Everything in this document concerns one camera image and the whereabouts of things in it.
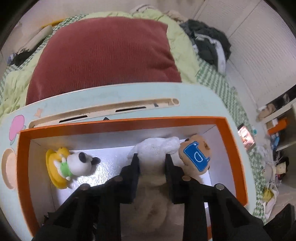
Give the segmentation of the white louvered closet door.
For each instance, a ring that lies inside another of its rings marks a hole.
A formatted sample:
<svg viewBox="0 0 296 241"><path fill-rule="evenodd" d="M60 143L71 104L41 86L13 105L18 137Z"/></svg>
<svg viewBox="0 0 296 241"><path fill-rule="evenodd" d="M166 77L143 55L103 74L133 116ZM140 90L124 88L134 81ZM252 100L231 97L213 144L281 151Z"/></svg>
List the white louvered closet door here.
<svg viewBox="0 0 296 241"><path fill-rule="evenodd" d="M204 1L194 18L225 33L230 63L258 107L295 85L295 37L265 1Z"/></svg>

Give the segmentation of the orange cardboard box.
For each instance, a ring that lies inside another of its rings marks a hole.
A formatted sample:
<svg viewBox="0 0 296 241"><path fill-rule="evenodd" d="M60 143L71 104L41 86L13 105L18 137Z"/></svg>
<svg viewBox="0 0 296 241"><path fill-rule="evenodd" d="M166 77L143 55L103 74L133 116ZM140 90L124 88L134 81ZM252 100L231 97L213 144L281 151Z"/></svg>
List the orange cardboard box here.
<svg viewBox="0 0 296 241"><path fill-rule="evenodd" d="M128 153L148 138L177 137L185 140L202 136L211 149L210 170L203 176L208 185L223 183L241 204L250 202L243 159L245 150L236 126L227 118L189 116L132 118L67 123L29 128L18 136L16 181L18 198L30 235L41 226L43 215L56 210L83 182L92 186L105 183L129 164ZM88 177L79 177L65 190L56 188L47 172L46 152L67 148L97 156L101 163Z"/></svg>

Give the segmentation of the light blue cartoon lap table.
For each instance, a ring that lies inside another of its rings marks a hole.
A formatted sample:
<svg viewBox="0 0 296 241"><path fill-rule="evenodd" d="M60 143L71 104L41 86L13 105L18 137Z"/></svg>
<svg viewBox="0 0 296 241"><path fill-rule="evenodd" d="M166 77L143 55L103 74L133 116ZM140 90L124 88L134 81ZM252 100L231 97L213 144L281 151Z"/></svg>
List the light blue cartoon lap table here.
<svg viewBox="0 0 296 241"><path fill-rule="evenodd" d="M103 120L108 117L111 120L123 118L152 118L160 116L223 116L235 131L234 123L230 113L221 98L210 88L199 84L151 82L108 85L89 89L78 90L43 99L33 104L24 106L4 116L1 120L1 156L6 149L12 148L16 153L16 140L10 145L9 130L14 117L23 115L24 125L28 128L31 121L41 121L41 118L64 113L67 111L87 108L90 106L104 106L110 104L127 104L128 102L144 101L149 99L170 98L178 99L179 107L155 108L150 110L137 110L114 114L101 114L94 120ZM243 147L241 138L237 131L233 134L243 164L243 171L246 175L246 190L248 192L247 210L252 214L256 207L256 190L254 178L251 175L251 167L248 162L248 154ZM17 190L10 189L4 183L1 174L1 210L20 240L31 240L31 235L25 219L21 217L21 205Z"/></svg>

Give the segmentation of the white towel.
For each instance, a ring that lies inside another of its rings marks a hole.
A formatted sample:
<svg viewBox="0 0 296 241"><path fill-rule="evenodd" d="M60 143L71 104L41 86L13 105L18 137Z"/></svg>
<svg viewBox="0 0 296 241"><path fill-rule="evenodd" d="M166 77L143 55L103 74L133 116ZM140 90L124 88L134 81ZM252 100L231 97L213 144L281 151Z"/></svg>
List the white towel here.
<svg viewBox="0 0 296 241"><path fill-rule="evenodd" d="M159 230L167 223L174 223L180 208L173 207L165 176L166 155L174 155L180 148L180 139L148 138L136 144L128 154L137 154L140 176L133 211L128 225L136 232L148 233Z"/></svg>

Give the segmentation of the green checkered bed sheet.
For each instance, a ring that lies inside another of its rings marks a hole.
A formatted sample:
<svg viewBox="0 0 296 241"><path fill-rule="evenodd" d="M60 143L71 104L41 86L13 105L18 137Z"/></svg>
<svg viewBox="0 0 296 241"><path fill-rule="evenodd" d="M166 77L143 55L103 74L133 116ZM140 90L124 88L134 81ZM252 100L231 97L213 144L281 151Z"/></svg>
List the green checkered bed sheet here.
<svg viewBox="0 0 296 241"><path fill-rule="evenodd" d="M197 58L197 61L200 67L200 71L197 74L197 82L205 87L209 87L221 98L237 126L244 124L250 131L251 125L247 114L235 90L232 89L227 81L227 78L217 72L212 65L200 57ZM252 148L247 154L256 189L256 207L252 214L260 218L264 223L267 223L265 204L263 202L263 191L266 187L266 180L263 175L262 156L259 154L256 147Z"/></svg>

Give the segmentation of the dark clothes pile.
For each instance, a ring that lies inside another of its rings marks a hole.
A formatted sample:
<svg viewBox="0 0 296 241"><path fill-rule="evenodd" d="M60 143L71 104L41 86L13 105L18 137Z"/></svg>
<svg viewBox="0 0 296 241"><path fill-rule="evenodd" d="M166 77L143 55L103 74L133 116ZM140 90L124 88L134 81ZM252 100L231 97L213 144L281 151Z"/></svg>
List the dark clothes pile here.
<svg viewBox="0 0 296 241"><path fill-rule="evenodd" d="M198 56L215 67L220 74L225 75L226 63L231 55L231 44L224 32L191 19L181 23L180 27L190 38Z"/></svg>

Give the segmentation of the yellow white dog figurine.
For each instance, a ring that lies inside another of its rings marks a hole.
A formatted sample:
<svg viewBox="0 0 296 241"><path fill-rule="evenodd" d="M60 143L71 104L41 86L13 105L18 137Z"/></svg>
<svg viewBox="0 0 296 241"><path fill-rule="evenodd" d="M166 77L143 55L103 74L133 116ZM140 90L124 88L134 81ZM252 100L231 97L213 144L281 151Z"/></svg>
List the yellow white dog figurine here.
<svg viewBox="0 0 296 241"><path fill-rule="evenodd" d="M46 168L53 185L58 189L66 189L73 177L88 176L93 166L100 164L98 157L85 152L70 153L61 147L57 151L46 152Z"/></svg>

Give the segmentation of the beige rolled pillow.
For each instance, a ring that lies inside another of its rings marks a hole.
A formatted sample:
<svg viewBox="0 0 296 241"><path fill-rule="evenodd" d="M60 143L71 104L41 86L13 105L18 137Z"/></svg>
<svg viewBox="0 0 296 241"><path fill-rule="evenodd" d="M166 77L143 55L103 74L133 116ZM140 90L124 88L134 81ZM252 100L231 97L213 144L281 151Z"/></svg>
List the beige rolled pillow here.
<svg viewBox="0 0 296 241"><path fill-rule="evenodd" d="M43 41L52 32L52 25L47 25L46 27L35 31L33 34L30 35L29 40L27 40L27 42L17 50L17 53L20 53L22 51L32 51L32 49L34 49L39 42Z"/></svg>

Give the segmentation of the light green blanket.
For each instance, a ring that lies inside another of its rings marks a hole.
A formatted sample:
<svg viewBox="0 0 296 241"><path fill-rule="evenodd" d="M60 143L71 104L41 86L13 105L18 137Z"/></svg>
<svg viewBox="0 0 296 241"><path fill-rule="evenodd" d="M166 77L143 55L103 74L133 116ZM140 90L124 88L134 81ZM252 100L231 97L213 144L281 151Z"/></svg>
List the light green blanket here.
<svg viewBox="0 0 296 241"><path fill-rule="evenodd" d="M6 68L3 78L1 78L1 118L25 106L29 83L41 53L50 38L52 38L60 28L80 20L107 17L147 19L159 21L168 25L166 37L170 44L170 51L175 60L175 65L181 74L181 80L185 83L196 82L197 73L200 71L200 63L197 61L188 35L174 20L159 10L146 9L142 12L131 14L122 11L106 11L88 15L76 15L66 18L56 27L53 27L53 32L46 37L43 43L22 65L19 67L11 65Z"/></svg>

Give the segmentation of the brown plush with blue patch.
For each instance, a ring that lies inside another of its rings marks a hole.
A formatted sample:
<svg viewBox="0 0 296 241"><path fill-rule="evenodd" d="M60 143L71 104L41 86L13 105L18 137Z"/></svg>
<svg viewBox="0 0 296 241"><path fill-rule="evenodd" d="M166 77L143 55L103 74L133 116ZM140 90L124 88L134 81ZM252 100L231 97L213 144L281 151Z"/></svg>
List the brown plush with blue patch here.
<svg viewBox="0 0 296 241"><path fill-rule="evenodd" d="M201 176L210 168L211 148L201 135L193 135L180 144L179 157L184 163L183 171L203 184Z"/></svg>

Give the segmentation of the dark red pillow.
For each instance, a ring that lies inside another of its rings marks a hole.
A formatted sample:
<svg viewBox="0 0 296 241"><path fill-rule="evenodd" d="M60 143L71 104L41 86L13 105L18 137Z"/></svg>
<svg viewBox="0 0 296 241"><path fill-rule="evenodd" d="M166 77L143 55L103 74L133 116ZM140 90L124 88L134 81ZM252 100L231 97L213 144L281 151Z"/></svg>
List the dark red pillow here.
<svg viewBox="0 0 296 241"><path fill-rule="evenodd" d="M167 28L125 17L85 19L60 28L41 53L26 104L104 85L180 82Z"/></svg>

